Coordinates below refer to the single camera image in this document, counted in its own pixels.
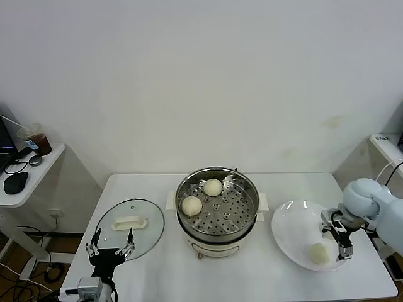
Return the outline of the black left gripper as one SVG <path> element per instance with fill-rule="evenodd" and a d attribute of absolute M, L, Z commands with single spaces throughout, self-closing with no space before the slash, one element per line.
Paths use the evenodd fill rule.
<path fill-rule="evenodd" d="M 112 278 L 115 268 L 125 262 L 135 250 L 133 228 L 128 233 L 127 243 L 120 249 L 108 248 L 98 250 L 98 241 L 101 235 L 99 228 L 92 236 L 91 241 L 85 244 L 89 255 L 89 262 L 94 267 L 92 277 Z"/>

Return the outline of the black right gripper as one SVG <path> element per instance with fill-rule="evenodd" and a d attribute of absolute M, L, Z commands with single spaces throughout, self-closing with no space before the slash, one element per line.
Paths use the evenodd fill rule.
<path fill-rule="evenodd" d="M 337 261 L 345 261 L 352 258 L 353 255 L 353 244 L 350 240 L 351 231 L 346 230 L 345 232 L 339 232 L 333 230 L 331 232 L 331 227 L 323 224 L 321 226 L 321 233 L 323 238 L 329 240 L 335 240 L 338 244 L 338 256 Z"/>

